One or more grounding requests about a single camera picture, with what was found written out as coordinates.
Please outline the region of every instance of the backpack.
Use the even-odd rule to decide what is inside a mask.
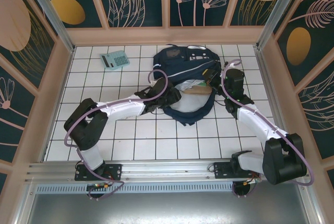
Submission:
[[[203,72],[206,69],[217,68],[217,65],[221,69],[219,56],[203,46],[172,45],[153,57],[153,69],[164,71],[173,86],[187,80],[204,80]],[[154,72],[153,75],[155,79],[163,77],[160,72]],[[163,108],[163,111],[184,126],[193,125],[211,111],[215,95],[213,89],[206,104],[195,112],[180,112],[171,107]]]

